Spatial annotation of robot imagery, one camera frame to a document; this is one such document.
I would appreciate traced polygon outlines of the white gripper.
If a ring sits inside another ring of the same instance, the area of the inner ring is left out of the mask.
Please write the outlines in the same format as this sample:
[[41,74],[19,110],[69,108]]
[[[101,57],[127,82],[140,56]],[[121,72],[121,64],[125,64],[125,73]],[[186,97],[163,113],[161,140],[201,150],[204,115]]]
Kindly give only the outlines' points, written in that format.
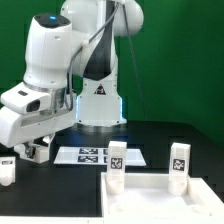
[[26,156],[33,159],[36,148],[29,141],[44,136],[43,142],[50,144],[55,132],[71,127],[74,123],[75,110],[62,109],[53,115],[21,115],[3,107],[0,110],[0,143],[8,148],[24,143]]

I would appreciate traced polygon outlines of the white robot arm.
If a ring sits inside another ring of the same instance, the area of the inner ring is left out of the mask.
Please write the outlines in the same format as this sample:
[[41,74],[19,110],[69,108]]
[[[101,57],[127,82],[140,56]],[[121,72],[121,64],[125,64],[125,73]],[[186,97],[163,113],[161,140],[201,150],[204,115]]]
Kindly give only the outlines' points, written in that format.
[[58,15],[32,18],[23,81],[0,96],[0,144],[46,161],[39,139],[75,124],[99,129],[122,126],[114,39],[143,25],[136,0],[66,0]]

